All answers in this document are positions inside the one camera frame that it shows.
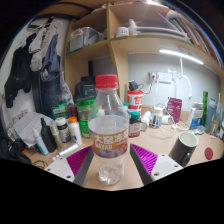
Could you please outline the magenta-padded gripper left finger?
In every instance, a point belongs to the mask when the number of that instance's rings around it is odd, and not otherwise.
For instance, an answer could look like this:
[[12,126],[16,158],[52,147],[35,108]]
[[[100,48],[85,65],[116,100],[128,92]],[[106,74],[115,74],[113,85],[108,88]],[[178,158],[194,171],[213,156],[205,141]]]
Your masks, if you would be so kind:
[[92,159],[92,147],[87,146],[67,158],[56,159],[46,168],[46,171],[82,186]]

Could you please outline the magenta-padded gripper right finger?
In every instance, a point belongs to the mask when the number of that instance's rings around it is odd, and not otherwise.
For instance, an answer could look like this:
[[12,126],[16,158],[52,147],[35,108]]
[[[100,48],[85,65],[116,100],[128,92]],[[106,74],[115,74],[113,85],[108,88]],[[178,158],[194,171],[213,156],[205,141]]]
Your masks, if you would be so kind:
[[167,154],[157,155],[135,144],[130,145],[130,154],[143,185],[150,184],[182,169]]

